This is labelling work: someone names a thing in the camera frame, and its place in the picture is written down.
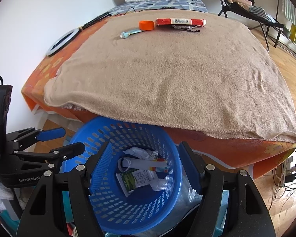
folding chair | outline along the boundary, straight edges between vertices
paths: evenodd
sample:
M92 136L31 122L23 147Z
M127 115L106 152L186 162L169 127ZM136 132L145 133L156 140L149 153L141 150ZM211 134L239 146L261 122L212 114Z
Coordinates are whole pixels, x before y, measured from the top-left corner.
M220 3L222 4L222 10L220 11L220 13L218 14L218 16L220 16L222 13L225 14L225 17L227 17L227 11L232 11L238 15L241 15L247 19L251 19L251 20L255 20L257 22L259 22L259 26L261 27L262 29L262 32L263 32L263 35L264 35L264 39L265 39L265 42L266 42L266 45L267 45L267 52L270 50L269 48L269 43L267 41L267 35L269 33L269 29L270 27L273 27L275 30L278 31L278 35L277 35L277 39L275 41L275 44L274 44L274 47L277 46L277 43L278 43L278 40L280 38L280 35L281 35L281 32L283 31L283 28L284 28L284 25L279 23L277 20L276 23L272 23L272 22L269 22L253 13L250 13L249 11L245 10L244 8L242 8L238 3L228 3L227 0L220 0ZM264 29L263 29L263 25L267 26L267 30L266 30L266 33L264 32Z

silver screw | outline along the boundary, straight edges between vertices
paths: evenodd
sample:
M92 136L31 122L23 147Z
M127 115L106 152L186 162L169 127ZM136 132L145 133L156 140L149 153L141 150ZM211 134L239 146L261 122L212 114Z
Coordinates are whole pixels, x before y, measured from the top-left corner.
M208 170L214 170L214 169L215 169L215 166L212 165L212 164L208 164L208 165L206 165L206 168L207 168Z
M248 172L247 171L245 171L245 170L240 170L240 175L242 175L242 176L247 176L248 175Z
M50 176L51 175L51 171L50 170L47 170L44 172L44 176Z
M85 166L84 166L84 165L78 165L78 166L76 167L76 169L77 169L78 171L82 171L82 170L85 169Z

orange ring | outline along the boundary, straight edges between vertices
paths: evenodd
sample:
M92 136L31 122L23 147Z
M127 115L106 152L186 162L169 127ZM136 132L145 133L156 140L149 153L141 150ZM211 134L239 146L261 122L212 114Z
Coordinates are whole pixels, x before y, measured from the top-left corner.
M153 30L155 28L155 22L150 20L142 20L139 22L140 30Z

striped towel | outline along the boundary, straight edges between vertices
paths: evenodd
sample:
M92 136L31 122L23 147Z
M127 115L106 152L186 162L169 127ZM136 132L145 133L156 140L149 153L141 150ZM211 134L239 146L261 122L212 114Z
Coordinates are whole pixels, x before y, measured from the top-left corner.
M254 15L256 15L268 22L276 23L275 19L273 19L273 17L271 15L267 14L265 12L265 10L260 6L250 7L249 12L251 12L252 14L254 14Z
M282 12L296 26L296 8L290 0L283 0Z

laundry basket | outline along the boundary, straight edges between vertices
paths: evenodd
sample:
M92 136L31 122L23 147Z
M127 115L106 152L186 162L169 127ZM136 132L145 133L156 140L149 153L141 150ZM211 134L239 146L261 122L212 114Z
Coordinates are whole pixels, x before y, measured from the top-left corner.
M102 230L115 234L143 232L161 222L173 209L181 188L182 168L174 142L161 127L96 117L81 127L71 139L71 143L78 141L85 144L85 151L64 162L65 172L84 164L105 141L110 141L113 147L112 160L101 187L90 196ZM133 146L156 150L167 160L169 182L164 191L153 191L147 185L135 189L129 197L124 195L115 176L119 173L117 161L125 156L123 150Z

